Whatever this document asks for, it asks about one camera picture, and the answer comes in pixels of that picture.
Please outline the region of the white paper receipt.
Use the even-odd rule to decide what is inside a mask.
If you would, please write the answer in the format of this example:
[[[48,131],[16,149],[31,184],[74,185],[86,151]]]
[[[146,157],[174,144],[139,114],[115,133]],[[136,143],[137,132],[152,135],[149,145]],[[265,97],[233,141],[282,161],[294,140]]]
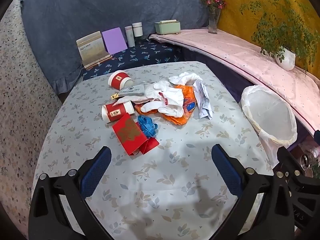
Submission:
[[[194,95],[199,108],[199,118],[213,118],[213,111],[210,104],[209,94],[202,80],[193,83]]]

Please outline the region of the orange plastic bag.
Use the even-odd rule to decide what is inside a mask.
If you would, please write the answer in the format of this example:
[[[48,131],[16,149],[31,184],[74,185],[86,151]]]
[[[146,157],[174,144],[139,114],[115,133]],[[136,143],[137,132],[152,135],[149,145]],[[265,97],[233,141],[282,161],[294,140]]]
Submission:
[[[183,86],[183,85],[172,85],[175,88],[181,88],[183,95],[184,95],[184,103],[183,103],[183,109],[184,109],[184,114],[181,118],[175,118],[171,116],[166,116],[161,113],[161,115],[169,120],[170,122],[173,122],[176,125],[184,125],[187,123],[188,119],[190,118],[194,108],[196,107],[196,98],[194,95],[193,87],[191,86]],[[144,105],[144,103],[140,104],[135,104],[135,110],[140,114],[140,115],[149,115],[153,113],[157,113],[157,110],[151,110],[147,113],[141,112],[141,107]]]

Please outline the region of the blue ribbon scrap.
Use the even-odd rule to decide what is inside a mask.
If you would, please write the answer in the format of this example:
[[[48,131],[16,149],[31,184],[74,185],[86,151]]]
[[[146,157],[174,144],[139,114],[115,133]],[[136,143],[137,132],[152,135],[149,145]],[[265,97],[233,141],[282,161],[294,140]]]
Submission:
[[[147,138],[154,138],[156,136],[156,129],[158,125],[153,120],[145,115],[138,116],[138,124],[141,131]]]

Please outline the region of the red gift envelope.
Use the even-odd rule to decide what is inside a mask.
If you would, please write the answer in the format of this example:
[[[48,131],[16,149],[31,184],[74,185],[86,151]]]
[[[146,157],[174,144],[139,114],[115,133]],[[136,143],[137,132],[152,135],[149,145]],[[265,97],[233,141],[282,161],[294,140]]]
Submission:
[[[127,113],[112,128],[128,155],[134,155],[137,151],[146,154],[159,145],[155,136],[147,137],[140,125]]]

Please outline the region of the white knitted cloth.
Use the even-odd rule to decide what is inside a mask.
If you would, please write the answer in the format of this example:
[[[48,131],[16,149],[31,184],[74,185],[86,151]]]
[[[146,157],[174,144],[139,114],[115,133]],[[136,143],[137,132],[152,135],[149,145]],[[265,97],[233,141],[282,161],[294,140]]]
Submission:
[[[166,116],[181,118],[184,114],[184,95],[181,88],[173,87],[169,81],[144,84],[143,95],[125,95],[113,105],[131,101],[135,104],[144,103],[141,112],[157,110]]]

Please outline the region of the red paper cup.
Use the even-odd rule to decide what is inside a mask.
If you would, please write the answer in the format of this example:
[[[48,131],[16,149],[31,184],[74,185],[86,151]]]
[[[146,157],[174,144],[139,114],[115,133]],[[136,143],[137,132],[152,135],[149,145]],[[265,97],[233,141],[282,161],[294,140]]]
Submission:
[[[108,85],[117,90],[121,90],[123,88],[132,86],[133,80],[123,70],[117,70],[109,77]]]
[[[132,115],[135,109],[130,101],[117,105],[102,105],[101,116],[105,123],[114,122],[121,119],[126,113]]]

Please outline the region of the grey drawstring pouch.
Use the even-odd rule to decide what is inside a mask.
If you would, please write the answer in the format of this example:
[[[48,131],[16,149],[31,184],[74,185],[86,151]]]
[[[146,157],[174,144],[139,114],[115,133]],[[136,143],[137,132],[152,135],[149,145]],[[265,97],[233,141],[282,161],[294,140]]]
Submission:
[[[145,94],[145,86],[143,83],[125,87],[118,92],[119,96],[143,96]]]

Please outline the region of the white cotton glove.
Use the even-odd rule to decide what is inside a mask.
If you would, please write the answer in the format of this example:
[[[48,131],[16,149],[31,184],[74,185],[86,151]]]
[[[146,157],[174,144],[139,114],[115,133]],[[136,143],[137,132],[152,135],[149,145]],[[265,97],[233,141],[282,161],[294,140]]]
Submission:
[[[188,73],[188,72],[184,72],[179,76],[172,76],[169,78],[170,83],[174,85],[183,85],[183,86],[193,85],[194,82],[197,80],[202,81],[202,78],[195,73]]]

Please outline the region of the black gold cigarette box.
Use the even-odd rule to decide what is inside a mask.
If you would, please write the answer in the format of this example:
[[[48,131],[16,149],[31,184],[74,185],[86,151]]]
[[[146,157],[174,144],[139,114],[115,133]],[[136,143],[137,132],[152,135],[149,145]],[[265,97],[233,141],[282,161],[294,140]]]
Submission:
[[[113,94],[112,96],[111,96],[111,99],[113,100],[113,99],[116,99],[116,98],[118,98],[119,97],[119,95],[118,95],[118,93],[116,93],[116,94]]]

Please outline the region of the trash bin with white liner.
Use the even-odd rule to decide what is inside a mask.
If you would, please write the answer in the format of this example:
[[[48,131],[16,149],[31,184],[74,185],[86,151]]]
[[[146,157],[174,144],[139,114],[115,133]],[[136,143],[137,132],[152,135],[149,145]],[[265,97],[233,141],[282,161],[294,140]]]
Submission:
[[[291,106],[277,93],[260,85],[246,87],[240,105],[258,134],[272,167],[278,164],[277,151],[297,140],[297,123]]]

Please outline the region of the floral grey tablecloth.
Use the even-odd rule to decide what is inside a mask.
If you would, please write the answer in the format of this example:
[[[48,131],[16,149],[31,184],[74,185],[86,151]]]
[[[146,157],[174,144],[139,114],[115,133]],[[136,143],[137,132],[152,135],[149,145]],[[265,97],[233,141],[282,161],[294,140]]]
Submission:
[[[236,202],[212,161],[212,147],[220,144],[259,174],[270,175],[272,168],[241,108],[204,63],[155,64],[131,69],[128,75],[136,83],[154,83],[184,72],[203,79],[211,119],[194,111],[184,126],[176,126],[154,114],[158,146],[129,156],[101,117],[115,90],[108,75],[94,76],[76,85],[60,108],[35,176],[64,175],[108,146],[112,161],[87,202],[115,239],[208,239]]]

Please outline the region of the pink dotted sheet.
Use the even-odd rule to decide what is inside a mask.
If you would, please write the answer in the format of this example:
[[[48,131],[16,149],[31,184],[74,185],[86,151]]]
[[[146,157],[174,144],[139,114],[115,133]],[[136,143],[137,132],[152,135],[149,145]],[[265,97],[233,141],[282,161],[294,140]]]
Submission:
[[[290,104],[310,134],[319,130],[319,79],[301,68],[284,70],[274,59],[261,54],[260,47],[221,30],[210,34],[207,29],[187,29],[149,38],[210,57],[255,85],[268,87]]]

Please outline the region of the white cosmetic tube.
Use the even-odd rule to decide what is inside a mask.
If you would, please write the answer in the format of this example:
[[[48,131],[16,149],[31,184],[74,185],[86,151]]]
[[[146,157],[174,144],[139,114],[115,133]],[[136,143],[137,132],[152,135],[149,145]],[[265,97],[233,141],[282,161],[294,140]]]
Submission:
[[[135,46],[135,38],[134,38],[133,29],[132,29],[131,25],[125,27],[125,33],[126,33],[128,47],[129,48],[134,47]]]

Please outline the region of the white cosmetic jar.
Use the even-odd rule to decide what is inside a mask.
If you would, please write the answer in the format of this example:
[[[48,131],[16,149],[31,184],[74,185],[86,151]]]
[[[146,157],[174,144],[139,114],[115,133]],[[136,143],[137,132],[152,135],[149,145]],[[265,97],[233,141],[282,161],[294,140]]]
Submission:
[[[137,22],[132,24],[132,29],[135,37],[143,36],[143,26],[142,22]]]

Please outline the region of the purple card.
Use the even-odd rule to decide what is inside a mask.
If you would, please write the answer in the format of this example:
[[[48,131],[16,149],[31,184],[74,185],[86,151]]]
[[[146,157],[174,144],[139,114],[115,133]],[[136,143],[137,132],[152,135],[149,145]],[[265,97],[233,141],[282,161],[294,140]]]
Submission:
[[[111,55],[127,49],[127,44],[119,27],[103,31],[102,37],[106,50]]]

